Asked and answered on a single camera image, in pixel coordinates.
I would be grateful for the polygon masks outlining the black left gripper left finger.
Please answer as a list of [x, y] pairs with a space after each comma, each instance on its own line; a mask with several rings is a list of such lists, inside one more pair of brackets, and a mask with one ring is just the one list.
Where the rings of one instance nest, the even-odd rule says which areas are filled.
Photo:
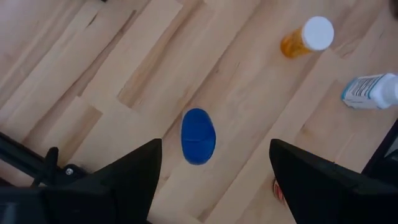
[[48, 222], [146, 224], [161, 163], [157, 138], [82, 179], [44, 190]]

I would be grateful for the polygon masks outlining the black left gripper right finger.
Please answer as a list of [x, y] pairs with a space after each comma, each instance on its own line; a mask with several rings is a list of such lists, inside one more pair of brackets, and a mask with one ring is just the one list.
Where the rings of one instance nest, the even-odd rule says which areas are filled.
[[280, 139], [269, 158], [297, 224], [398, 224], [398, 188]]

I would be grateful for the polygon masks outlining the yellow-lidded yellow bottle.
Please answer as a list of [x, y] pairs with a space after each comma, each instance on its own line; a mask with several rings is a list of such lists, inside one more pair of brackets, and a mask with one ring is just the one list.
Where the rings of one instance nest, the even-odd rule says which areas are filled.
[[273, 183], [272, 183], [272, 191], [274, 194], [274, 197], [283, 205], [286, 206], [286, 201], [285, 201], [285, 197], [283, 195], [283, 192], [276, 180], [276, 178], [274, 178]]

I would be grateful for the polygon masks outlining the blue-lidded Tums bottle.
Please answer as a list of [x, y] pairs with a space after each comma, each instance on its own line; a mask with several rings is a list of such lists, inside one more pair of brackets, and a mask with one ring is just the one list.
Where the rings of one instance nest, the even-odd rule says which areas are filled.
[[216, 146], [216, 132], [209, 114], [201, 108], [188, 110], [182, 118], [180, 139], [188, 163], [197, 166], [207, 163]]

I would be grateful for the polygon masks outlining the white Melatonin bottle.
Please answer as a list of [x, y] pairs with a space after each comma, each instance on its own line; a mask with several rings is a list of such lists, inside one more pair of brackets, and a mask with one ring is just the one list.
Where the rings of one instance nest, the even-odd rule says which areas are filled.
[[386, 109], [398, 105], [398, 75], [356, 77], [343, 89], [341, 100], [354, 109]]

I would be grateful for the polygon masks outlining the orange vial with white cap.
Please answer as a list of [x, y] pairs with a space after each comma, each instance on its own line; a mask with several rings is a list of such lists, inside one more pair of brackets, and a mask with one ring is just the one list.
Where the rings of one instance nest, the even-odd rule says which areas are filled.
[[334, 36], [333, 24], [325, 17], [314, 16], [301, 27], [285, 35], [280, 42], [280, 50], [286, 57], [296, 58], [327, 49]]

